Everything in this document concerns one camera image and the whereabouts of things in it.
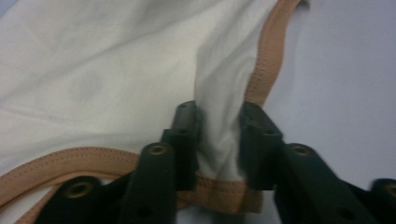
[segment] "tan fabric trim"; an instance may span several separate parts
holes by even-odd
[[[70,148],[27,162],[0,177],[0,208],[21,196],[47,186],[62,184],[79,175],[117,178],[135,169],[138,155],[103,147]],[[220,194],[214,204],[205,194]],[[259,191],[249,190],[244,182],[218,181],[198,176],[196,191],[179,195],[179,204],[198,203],[226,213],[260,212]]]
[[[245,182],[198,177],[195,191],[181,191],[179,198],[222,213],[260,213],[262,210],[262,192],[248,189]]]
[[[263,106],[283,60],[286,29],[301,0],[278,0],[262,28],[256,67],[247,84],[245,100]]]

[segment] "stitching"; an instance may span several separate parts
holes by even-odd
[[[15,168],[14,170],[9,171],[8,173],[2,175],[0,177],[0,187],[3,187],[4,185],[6,185],[7,183],[9,183],[10,181],[12,181],[15,178],[18,178],[22,175],[26,175],[34,170],[36,170],[37,168],[40,167],[44,167],[44,166],[48,166],[51,163],[54,163],[56,161],[65,161],[65,160],[70,160],[73,158],[89,158],[89,157],[96,157],[96,158],[108,158],[108,159],[112,159],[115,161],[127,161],[127,162],[131,162],[132,164],[136,163],[136,160],[128,160],[128,159],[124,159],[124,158],[119,158],[116,156],[103,156],[100,154],[86,154],[86,155],[74,155],[74,156],[66,156],[66,157],[61,157],[61,158],[57,158],[51,161],[45,161],[45,159],[47,158],[51,158],[51,157],[55,157],[55,156],[62,156],[65,153],[76,153],[79,151],[84,151],[86,153],[86,150],[95,150],[95,151],[108,151],[111,153],[116,153],[116,154],[121,154],[121,155],[127,155],[127,156],[132,156],[134,158],[138,158],[138,155],[134,154],[134,153],[129,153],[129,152],[123,152],[123,151],[118,151],[116,149],[110,149],[110,148],[100,148],[100,147],[82,147],[82,148],[71,148],[71,149],[65,149],[62,151],[58,151],[58,152],[54,152],[54,153],[50,153],[46,156],[40,157],[38,159],[35,159],[33,161],[29,161],[25,164],[23,164],[20,167]],[[35,163],[39,163],[37,164],[35,167],[29,168],[29,170],[23,171],[23,169],[27,168],[29,165],[33,165]]]

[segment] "white surface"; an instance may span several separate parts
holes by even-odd
[[[242,180],[238,113],[275,1],[1,1],[0,175],[68,147],[138,153],[195,99],[200,173]]]

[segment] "white fabric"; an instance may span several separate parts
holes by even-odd
[[[0,1],[0,175],[68,147],[138,153],[195,99],[200,173],[241,180],[237,115],[275,2]]]

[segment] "black plastic part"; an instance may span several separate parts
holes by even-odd
[[[98,179],[80,176],[63,184],[44,206],[36,224],[85,224],[94,215],[101,192]]]
[[[346,185],[379,223],[396,223],[396,180],[377,179],[370,191]]]
[[[377,223],[312,148],[286,145],[279,169],[275,199],[283,223]]]
[[[276,161],[284,143],[282,133],[262,109],[244,102],[240,115],[241,145],[239,165],[253,189],[272,190]]]
[[[193,189],[198,162],[195,147],[200,134],[199,110],[194,101],[181,104],[171,129],[164,130],[161,142],[168,143],[176,154],[176,190]]]
[[[125,191],[118,224],[175,223],[175,153],[164,143],[146,146]]]

